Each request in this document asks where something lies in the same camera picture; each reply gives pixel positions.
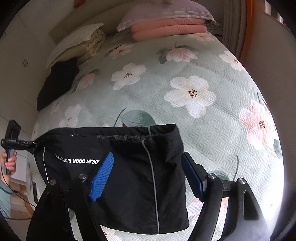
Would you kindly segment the person's left hand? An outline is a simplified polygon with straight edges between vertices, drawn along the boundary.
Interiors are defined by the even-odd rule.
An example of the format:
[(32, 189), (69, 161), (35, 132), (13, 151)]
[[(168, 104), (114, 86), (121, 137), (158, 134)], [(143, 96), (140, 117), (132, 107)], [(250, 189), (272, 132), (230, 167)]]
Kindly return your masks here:
[(1, 166), (6, 167), (7, 170), (13, 174), (16, 171), (16, 160), (17, 160), (17, 152), (14, 152), (13, 156), (8, 158), (5, 152), (1, 153)]

